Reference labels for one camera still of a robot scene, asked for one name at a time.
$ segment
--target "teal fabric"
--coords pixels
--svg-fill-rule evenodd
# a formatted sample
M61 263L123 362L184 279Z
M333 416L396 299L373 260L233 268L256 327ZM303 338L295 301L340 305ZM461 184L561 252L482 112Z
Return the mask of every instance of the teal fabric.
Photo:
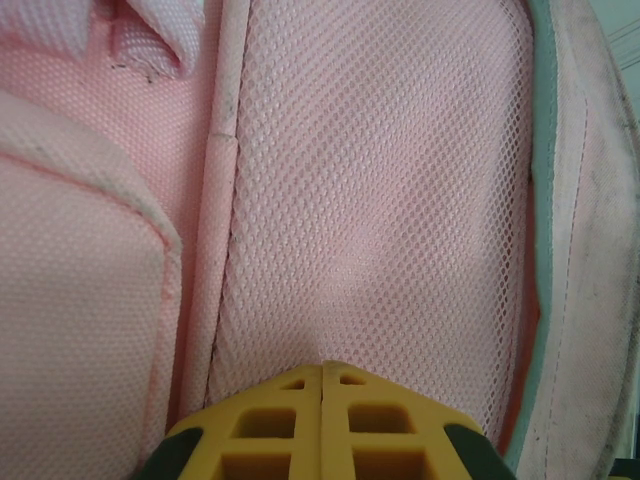
M540 321L533 358L524 387L522 407L513 437L505 455L506 464L516 470L542 374L549 322L553 278L553 165L558 124L558 61L551 21L550 0L529 0L535 31L533 78L533 159L531 170L535 195L536 286L540 303Z

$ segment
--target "yellow plastic object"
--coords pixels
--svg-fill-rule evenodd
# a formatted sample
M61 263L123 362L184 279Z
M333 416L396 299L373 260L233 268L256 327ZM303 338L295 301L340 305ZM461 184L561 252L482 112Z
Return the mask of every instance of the yellow plastic object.
M326 362L291 370L178 423L165 442L190 432L199 440L183 452L184 468L162 478L471 480L445 433L449 424L482 434L454 409Z

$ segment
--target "seam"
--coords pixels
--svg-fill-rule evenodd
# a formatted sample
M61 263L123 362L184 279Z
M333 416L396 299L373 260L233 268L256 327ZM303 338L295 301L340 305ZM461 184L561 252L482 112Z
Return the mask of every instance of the seam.
M119 205L121 207L123 207L125 210L127 210L130 214L139 216L140 218L142 218L142 220L151 228L151 230L158 236L158 238L160 238L160 241L162 242L163 245L163 255L164 255L164 264L163 264L163 271L162 271L162 285L161 285L161 289L160 289L160 309L159 309L159 318L157 319L156 323L159 323L161 318L162 318L162 313L164 312L165 308L166 308L166 303L167 301L171 300L172 295L170 292L168 292L167 290L167 286L169 284L169 250L171 248L171 241L169 240L168 237L166 237L163 232L149 219L147 218L142 212L136 210L132 205L130 205L129 203L127 203L125 200L123 200L122 198L117 197L116 195L114 195L113 193L107 191L107 190L103 190L100 189L98 187L96 187L95 185L92 185L91 183L86 183L83 182L79 179L64 175L60 172L57 172L55 170L51 170L47 167L43 167L40 165L35 165L33 163L31 163L28 159L26 158L21 158L18 157L16 155L12 155L12 154L8 154L5 152L1 152L0 151L0 156L3 157L5 159L5 161L10 162L10 163L15 163L17 165L19 165L22 168L28 169L28 170L33 170L39 174L42 175L46 175L48 177L52 177L55 180L59 180L62 181L64 183L70 184L76 188L79 188L81 190L85 190L88 192L91 192L93 194L96 194L98 196L104 197L107 200L115 203L116 205ZM153 349L153 359L151 362L151 372L155 371L158 367L158 339L160 337L160 328L157 328L156 330L156 335L155 335L155 342L154 342L154 349ZM151 375L149 376L149 387L148 387L148 393L147 393L147 400L146 400L146 405L145 405L145 412L144 412L144 419L143 419L143 423L142 423L142 438L140 439L140 454L137 456L138 457L138 462L140 462L143 458L144 455L144 437L145 434L148 432L148 425L149 425L149 405L151 403Z
M551 403L549 405L549 418L547 420L547 425L551 423L551 417L553 416L553 401L555 398L556 392L556 384L558 380L558 368L560 366L560 353L562 352L562 338L564 336L564 327L565 320L567 316L567 299L569 297L569 272L571 268L571 250L573 249L573 234L574 227L576 221L576 210L578 209L578 197L580 194L580 179L582 178L582 166L584 164L584 152L587 143L587 125L589 119L589 104L587 103L587 98L583 93L583 101L584 101L584 135L582 138L582 153L580 154L580 166L578 168L578 186L576 188L576 195L573 202L573 214L571 218L571 234L569 236L569 254L567 256L567 279L565 281L565 290L564 290L564 304L562 310L562 321L560 323L560 341L558 343L558 355L556 356L556 366L553 374L553 386L551 387ZM544 454L544 478L547 478L547 468L548 468L548 458L549 458L549 431L547 430L546 434L546 442L545 442L545 454Z

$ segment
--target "mesh panel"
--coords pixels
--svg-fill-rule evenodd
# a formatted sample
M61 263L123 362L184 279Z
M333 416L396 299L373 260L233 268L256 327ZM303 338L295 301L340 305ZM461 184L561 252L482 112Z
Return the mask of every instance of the mesh panel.
M518 2L253 2L209 402L333 358L497 440L531 69Z

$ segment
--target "stitching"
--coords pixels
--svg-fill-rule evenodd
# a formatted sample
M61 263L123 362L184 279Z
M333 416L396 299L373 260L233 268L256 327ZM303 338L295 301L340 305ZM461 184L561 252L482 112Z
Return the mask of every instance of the stitching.
M573 249L573 234L574 234L574 227L575 227L575 221L576 221L576 210L578 208L578 196L580 193L580 179L582 177L582 165L584 163L584 152L585 152L585 146L587 143L587 124L589 119L589 104L587 103L587 98L586 96L584 96L584 94L583 94L583 100L584 100L584 110L585 110L584 136L582 138L582 153L580 155L580 167L578 168L578 186L576 188L576 196L573 202L573 214L571 218L571 235L569 237L569 255L567 258L567 280L565 282L562 322L560 324L560 342L558 343L558 355L556 357L556 366L553 374L553 386L551 388L551 403L549 406L549 418L547 421L547 425L551 423L551 417L553 416L553 400L555 398L556 383L558 380L558 368L560 366L560 352L562 351L562 338L564 336L565 319L567 316L567 298L569 296L569 271L571 267L571 250ZM545 479L547 478L548 458L549 458L549 433L547 431L545 454L544 454L544 478Z
M80 188L82 190L85 191L89 191L91 193L97 194L99 196L105 197L107 200L110 200L111 202L115 203L116 205L119 205L121 207L124 207L126 210L128 210L130 213L132 213L133 215L137 215L140 218L142 218L144 220L144 222L151 228L151 230L153 232L156 233L156 235L158 235L158 237L160 238L160 241L162 242L163 245L163 254L164 254L164 265L163 265L163 272L162 272L162 286L160 289L160 309L159 309L159 318L157 320L157 323L160 323L163 313L166 309L167 306L167 302L170 301L172 299L172 294L170 292L168 292L167 287L169 285L169 251L171 249L171 241L170 239L163 234L162 230L160 228L158 228L157 225L155 225L149 218L147 218L142 212L136 210L132 205L128 204L125 200L123 200L122 198L119 198L117 196L115 196L114 194L110 193L109 191L106 190L102 190L98 187L96 187L95 185L91 185L90 183L83 183L82 181L75 179L73 177L69 177L66 176L60 172L56 172L55 170L50 170L46 167L43 167L41 165L34 165L33 163L31 163L28 159L26 158L20 158L18 156L15 155L11 155L5 152L0 152L0 157L4 158L5 161L7 162L11 162L11 163L15 163L18 164L19 166L21 166L22 168L25 169L29 169L29 170L33 170L37 173L49 176L49 177L53 177L56 180L68 183L70 185L73 185L76 188ZM150 375L149 375L149 389L148 389L148 393L147 393L147 399L146 399L146 405L145 405L145 412L144 412L144 419L143 419L143 423L142 423L142 438L140 439L140 454L138 455L138 462L140 462L142 460L142 457L144 455L144 439L146 434L148 433L148 425L149 425L149 410L150 410L150 404L151 404L151 392L153 390L152 388L152 383L151 383L151 376L152 373L154 371L157 371L158 368L158 340L160 337L160 328L157 329L156 331L156 338L155 338L155 342L154 342L154 349L153 349L153 360L151 363L151 371L150 371Z

